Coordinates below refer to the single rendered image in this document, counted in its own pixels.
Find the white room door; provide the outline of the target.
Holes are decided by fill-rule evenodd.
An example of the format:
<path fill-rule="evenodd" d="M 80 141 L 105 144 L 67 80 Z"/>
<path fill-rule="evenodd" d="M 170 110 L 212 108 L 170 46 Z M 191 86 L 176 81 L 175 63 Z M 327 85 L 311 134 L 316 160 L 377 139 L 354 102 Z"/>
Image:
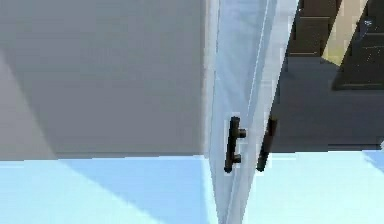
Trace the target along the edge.
<path fill-rule="evenodd" d="M 209 55 L 209 164 L 217 224 L 242 224 L 299 0 L 215 0 Z M 230 119 L 247 136 L 224 171 Z"/>

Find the dark brown shelf unit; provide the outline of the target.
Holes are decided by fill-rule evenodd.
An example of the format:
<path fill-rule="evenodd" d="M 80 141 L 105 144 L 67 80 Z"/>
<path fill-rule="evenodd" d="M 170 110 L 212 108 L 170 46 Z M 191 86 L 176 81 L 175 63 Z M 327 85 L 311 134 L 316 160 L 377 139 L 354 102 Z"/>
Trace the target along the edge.
<path fill-rule="evenodd" d="M 368 0 L 332 89 L 384 90 L 384 0 Z"/>
<path fill-rule="evenodd" d="M 287 47 L 289 57 L 323 54 L 342 0 L 299 0 Z"/>

